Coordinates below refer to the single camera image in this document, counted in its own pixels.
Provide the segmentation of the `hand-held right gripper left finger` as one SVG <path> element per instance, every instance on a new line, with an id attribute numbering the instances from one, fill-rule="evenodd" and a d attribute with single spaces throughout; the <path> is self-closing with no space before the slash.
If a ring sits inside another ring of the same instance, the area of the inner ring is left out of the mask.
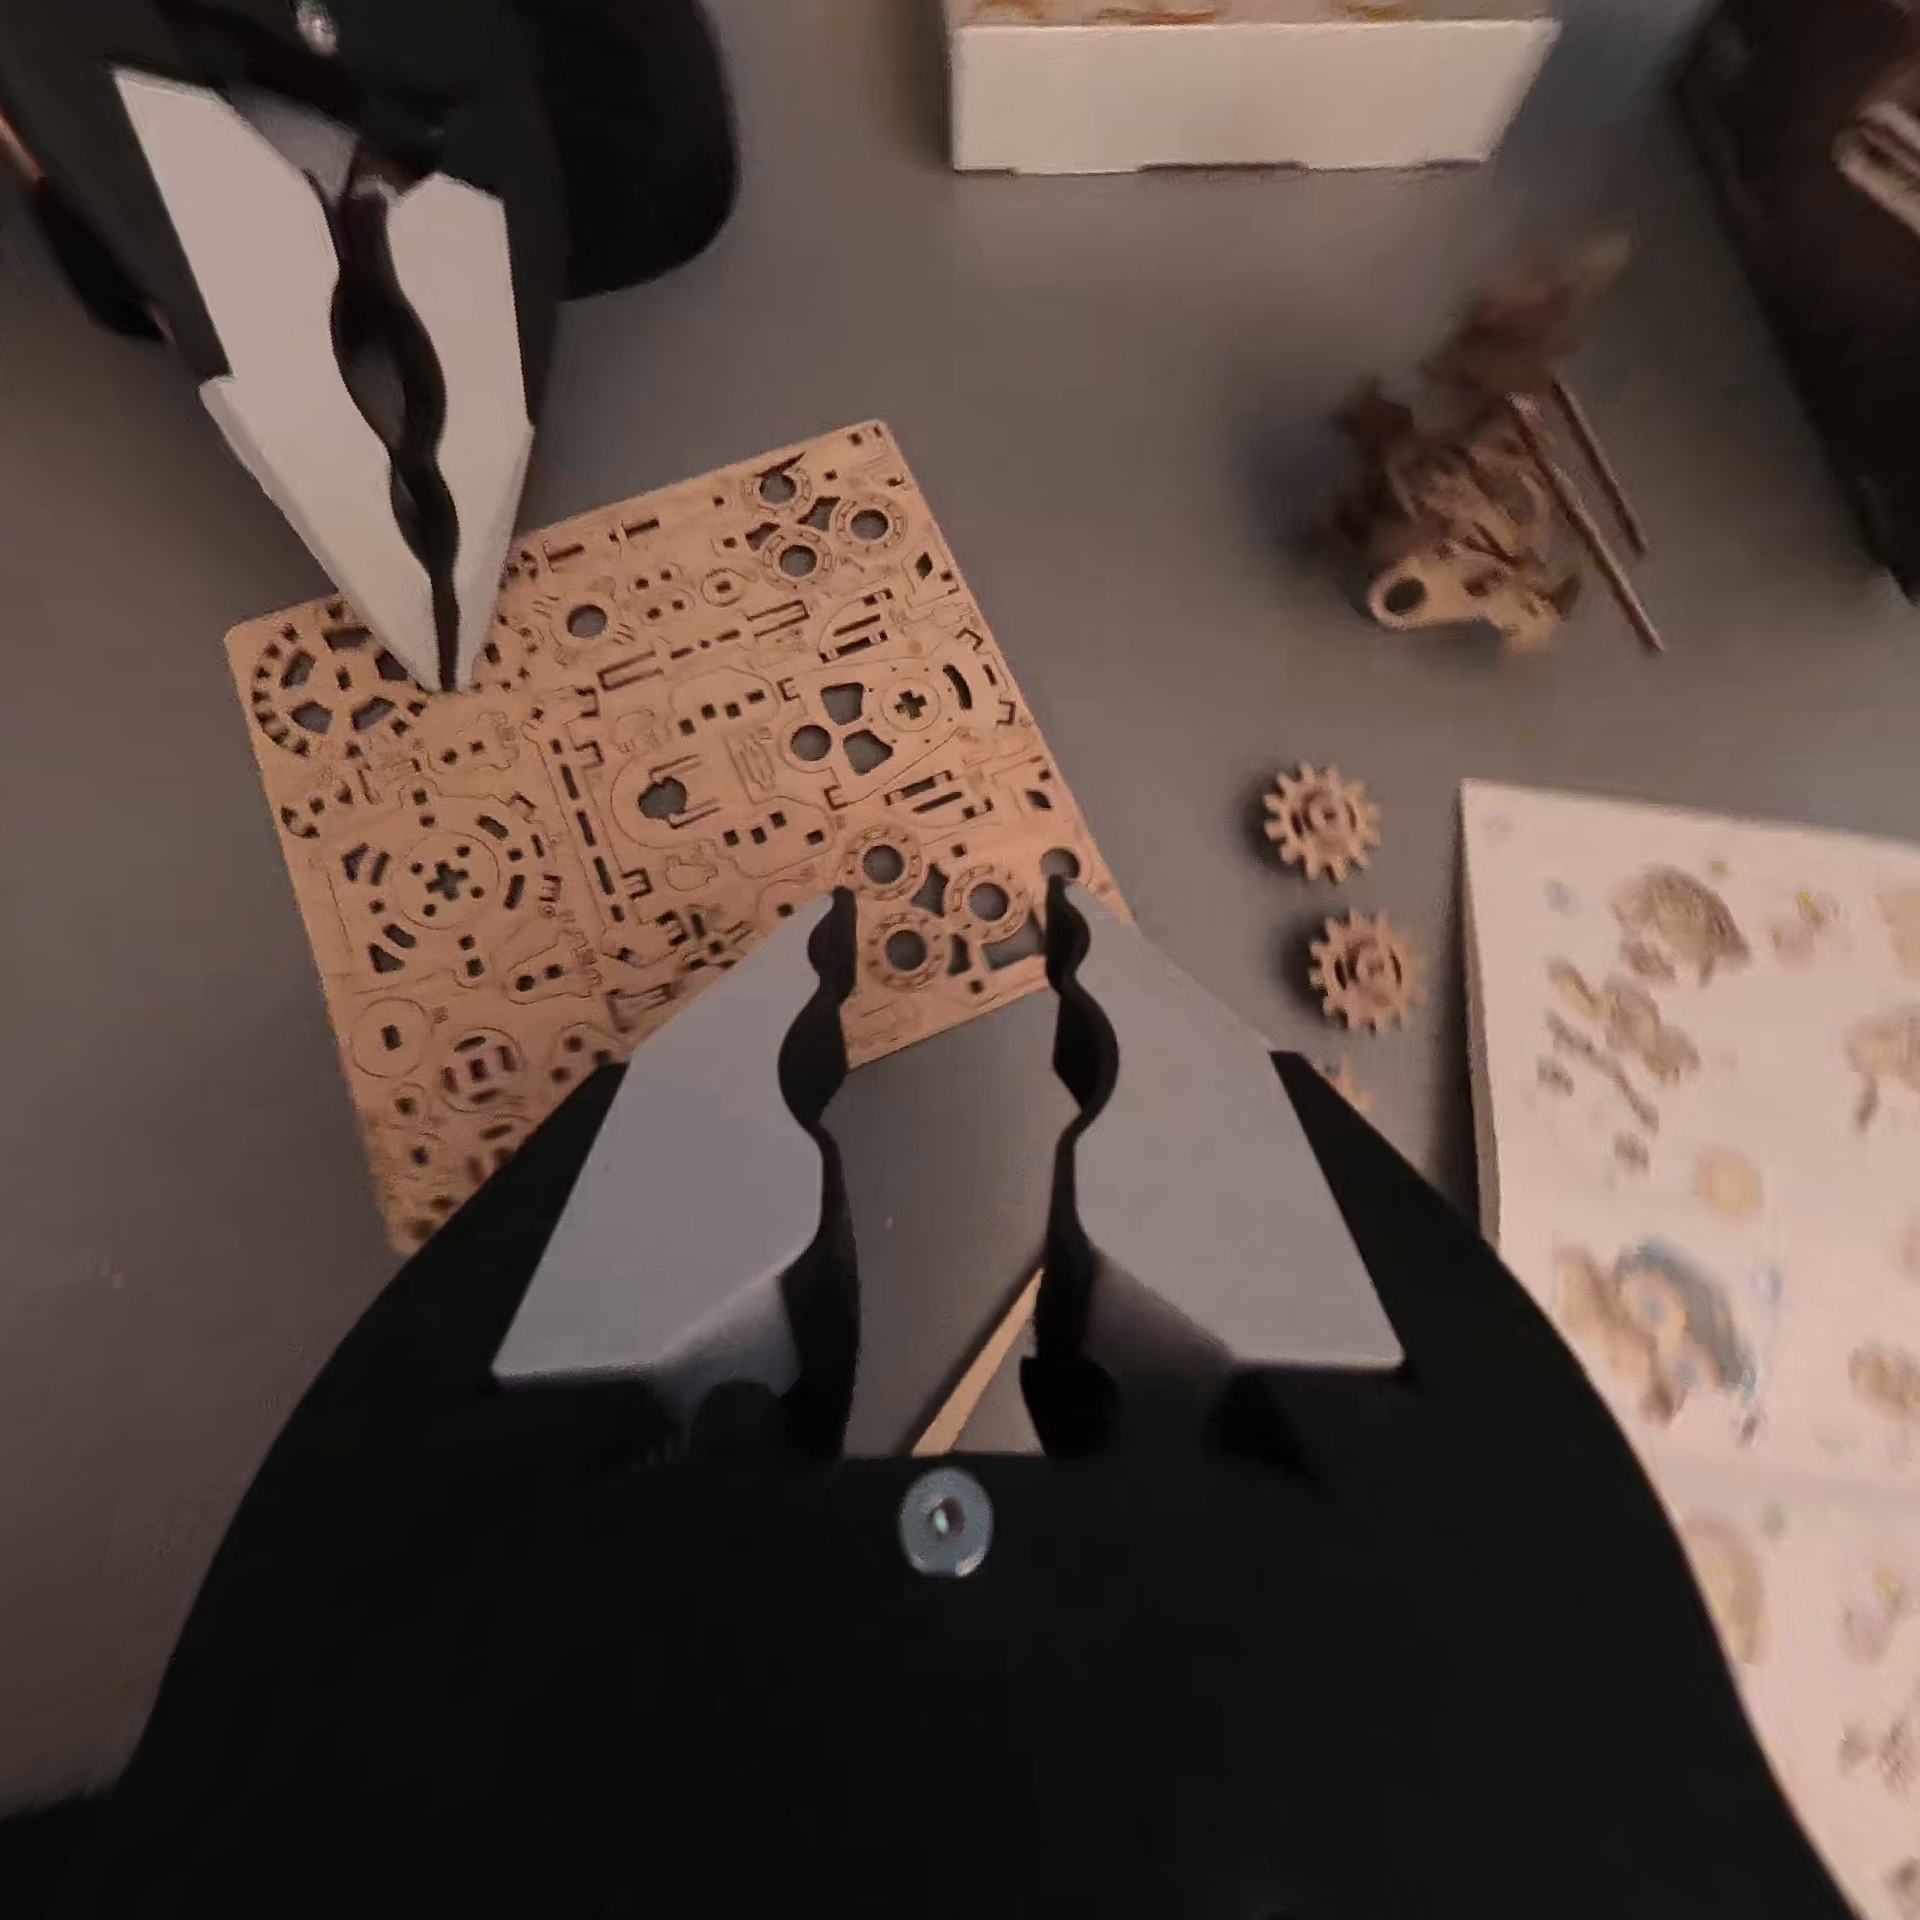
<path id="1" fill-rule="evenodd" d="M 495 1355 L 501 1385 L 641 1385 L 684 1431 L 757 1388 L 840 1455 L 858 1248 L 826 1112 L 858 983 L 845 887 L 804 903 L 636 1047 Z"/>

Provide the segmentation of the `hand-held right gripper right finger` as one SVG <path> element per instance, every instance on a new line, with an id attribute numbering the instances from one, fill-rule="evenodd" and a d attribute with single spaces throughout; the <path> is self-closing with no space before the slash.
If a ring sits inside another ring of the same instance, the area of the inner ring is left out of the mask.
<path id="1" fill-rule="evenodd" d="M 1299 1455 L 1276 1388 L 1403 1363 L 1273 1047 L 1082 880 L 1050 877 L 1053 1150 L 1021 1359 L 1044 1455 Z"/>

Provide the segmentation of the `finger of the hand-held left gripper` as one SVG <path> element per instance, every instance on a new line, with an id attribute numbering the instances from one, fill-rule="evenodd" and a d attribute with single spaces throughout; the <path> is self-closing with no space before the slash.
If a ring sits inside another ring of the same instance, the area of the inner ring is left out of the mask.
<path id="1" fill-rule="evenodd" d="M 136 69 L 112 81 L 227 363 L 201 384 L 209 413 L 370 630 L 440 685 L 428 571 L 333 344 L 341 259 L 320 192 L 221 93 Z"/>
<path id="2" fill-rule="evenodd" d="M 466 685 L 492 640 L 535 427 L 521 371 L 508 212 L 447 174 L 389 211 L 389 260 L 423 363 L 409 396 L 436 685 Z"/>

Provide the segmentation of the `wooden stick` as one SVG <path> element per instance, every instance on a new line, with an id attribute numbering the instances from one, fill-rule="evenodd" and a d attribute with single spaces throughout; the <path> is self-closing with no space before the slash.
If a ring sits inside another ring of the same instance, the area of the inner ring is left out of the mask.
<path id="1" fill-rule="evenodd" d="M 944 1398 L 925 1417 L 907 1448 L 911 1455 L 944 1455 L 959 1448 L 980 1401 L 987 1396 L 1008 1358 L 1012 1358 L 1026 1339 L 1034 1325 L 1043 1281 L 1044 1269 L 1039 1265 L 1019 1287 L 1019 1293 L 1004 1308 L 991 1332 L 984 1335 L 975 1355 L 952 1383 Z"/>

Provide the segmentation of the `plywood sheet with uncut parts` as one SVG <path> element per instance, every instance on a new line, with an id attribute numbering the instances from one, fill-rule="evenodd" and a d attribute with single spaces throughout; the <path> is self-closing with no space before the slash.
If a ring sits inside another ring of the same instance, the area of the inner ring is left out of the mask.
<path id="1" fill-rule="evenodd" d="M 883 421 L 527 534 L 469 691 L 343 596 L 227 648 L 403 1255 L 836 887 L 851 1065 L 1039 992 L 1053 877 L 1131 917 Z"/>

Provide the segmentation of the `small wooden gear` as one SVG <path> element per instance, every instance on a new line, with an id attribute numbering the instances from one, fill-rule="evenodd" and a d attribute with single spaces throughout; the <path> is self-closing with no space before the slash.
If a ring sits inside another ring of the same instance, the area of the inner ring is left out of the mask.
<path id="1" fill-rule="evenodd" d="M 1425 1006 L 1429 950 L 1383 910 L 1323 919 L 1307 934 L 1307 984 L 1352 1033 L 1403 1028 Z"/>
<path id="2" fill-rule="evenodd" d="M 1361 779 L 1301 764 L 1263 793 L 1264 839 L 1305 880 L 1343 885 L 1381 846 L 1383 813 Z"/>

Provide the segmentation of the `partly built wooden model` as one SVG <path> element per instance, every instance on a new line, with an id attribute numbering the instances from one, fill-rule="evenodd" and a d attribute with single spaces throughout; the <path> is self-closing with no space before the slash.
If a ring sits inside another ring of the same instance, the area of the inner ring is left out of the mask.
<path id="1" fill-rule="evenodd" d="M 1569 624 L 1586 585 L 1665 648 L 1627 561 L 1648 537 L 1569 361 L 1635 254 L 1605 223 L 1488 278 L 1399 384 L 1335 411 L 1352 454 L 1331 531 L 1364 612 L 1389 633 L 1483 629 L 1512 655 Z"/>

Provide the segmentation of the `black model kit box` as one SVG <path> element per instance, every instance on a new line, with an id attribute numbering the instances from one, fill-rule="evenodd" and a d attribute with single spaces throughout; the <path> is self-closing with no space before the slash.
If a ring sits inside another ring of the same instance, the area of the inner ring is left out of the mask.
<path id="1" fill-rule="evenodd" d="M 1708 5 L 1673 97 L 1864 543 L 1914 604 L 1916 5 Z"/>

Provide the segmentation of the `printed instruction booklet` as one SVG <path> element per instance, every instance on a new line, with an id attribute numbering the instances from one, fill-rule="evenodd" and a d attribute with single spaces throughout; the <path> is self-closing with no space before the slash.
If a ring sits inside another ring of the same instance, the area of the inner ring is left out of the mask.
<path id="1" fill-rule="evenodd" d="M 1860 1915 L 1917 1883 L 1914 841 L 1466 781 L 1479 1223 Z"/>

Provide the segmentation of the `white cardboard tray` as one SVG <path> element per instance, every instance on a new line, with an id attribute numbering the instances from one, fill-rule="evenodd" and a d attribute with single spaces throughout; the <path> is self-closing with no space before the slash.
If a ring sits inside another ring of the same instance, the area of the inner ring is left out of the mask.
<path id="1" fill-rule="evenodd" d="M 969 28 L 941 5 L 952 166 L 1007 176 L 1490 159 L 1562 17 L 1539 3 L 1299 28 Z"/>

